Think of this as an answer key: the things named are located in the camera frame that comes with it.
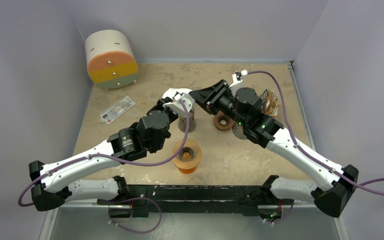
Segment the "white paper coffee filter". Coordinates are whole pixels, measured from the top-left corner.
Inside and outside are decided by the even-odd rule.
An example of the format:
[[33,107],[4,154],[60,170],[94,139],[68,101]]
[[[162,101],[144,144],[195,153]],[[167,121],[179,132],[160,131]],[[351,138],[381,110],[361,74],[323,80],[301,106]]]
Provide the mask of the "white paper coffee filter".
[[192,90],[189,88],[169,88],[164,92],[162,95],[162,98],[171,98],[172,100],[177,100],[176,95],[179,93],[180,95],[182,94],[189,94]]

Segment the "clear ribbed glass dripper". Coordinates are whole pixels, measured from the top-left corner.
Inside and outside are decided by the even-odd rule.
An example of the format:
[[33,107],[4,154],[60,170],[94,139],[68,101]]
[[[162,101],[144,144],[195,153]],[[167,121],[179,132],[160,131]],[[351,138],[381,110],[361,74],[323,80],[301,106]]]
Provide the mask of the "clear ribbed glass dripper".
[[201,149],[199,145],[193,139],[188,138],[175,159],[182,163],[190,163],[197,161],[200,157]]

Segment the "clear plastic filter packet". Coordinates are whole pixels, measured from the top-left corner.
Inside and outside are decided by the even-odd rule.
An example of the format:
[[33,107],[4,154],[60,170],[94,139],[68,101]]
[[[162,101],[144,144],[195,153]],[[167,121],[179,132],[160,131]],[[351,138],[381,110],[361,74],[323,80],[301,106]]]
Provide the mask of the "clear plastic filter packet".
[[99,121],[109,125],[131,109],[135,104],[136,103],[129,96],[125,96],[107,110],[103,111],[99,115]]

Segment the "orange glass carafe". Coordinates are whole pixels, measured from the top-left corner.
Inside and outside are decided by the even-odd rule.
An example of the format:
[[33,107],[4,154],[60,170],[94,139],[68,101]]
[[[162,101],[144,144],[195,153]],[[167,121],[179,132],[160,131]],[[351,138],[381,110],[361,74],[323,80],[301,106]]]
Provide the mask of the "orange glass carafe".
[[178,167],[177,169],[178,169],[181,173],[183,173],[183,174],[191,174],[191,173],[193,173],[193,172],[197,169],[197,166],[194,166],[194,167],[192,167],[192,168],[188,168],[188,169]]

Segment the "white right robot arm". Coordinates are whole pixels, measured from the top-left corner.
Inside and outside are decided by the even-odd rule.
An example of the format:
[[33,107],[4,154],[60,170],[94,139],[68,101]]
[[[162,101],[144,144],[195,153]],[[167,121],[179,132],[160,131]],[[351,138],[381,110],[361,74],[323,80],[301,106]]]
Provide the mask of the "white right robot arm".
[[342,176],[355,182],[359,170],[353,165],[341,166],[326,159],[290,135],[275,118],[262,113],[263,100],[253,88],[241,87],[232,93],[225,80],[189,95],[208,114],[222,112],[242,127],[252,143],[267,149],[310,177],[309,181],[271,176],[260,196],[268,204],[278,199],[314,203],[326,215],[338,218],[355,192],[355,187]]

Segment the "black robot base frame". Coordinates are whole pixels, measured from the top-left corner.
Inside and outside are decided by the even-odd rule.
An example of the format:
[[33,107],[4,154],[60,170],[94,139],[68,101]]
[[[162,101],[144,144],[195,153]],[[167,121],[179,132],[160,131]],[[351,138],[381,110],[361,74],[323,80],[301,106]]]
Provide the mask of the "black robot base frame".
[[97,199],[98,205],[127,205],[134,218],[150,213],[241,214],[246,217],[278,219],[282,205],[291,199],[276,198],[269,191],[269,177],[263,185],[151,185],[127,184],[115,177],[118,194],[111,200]]

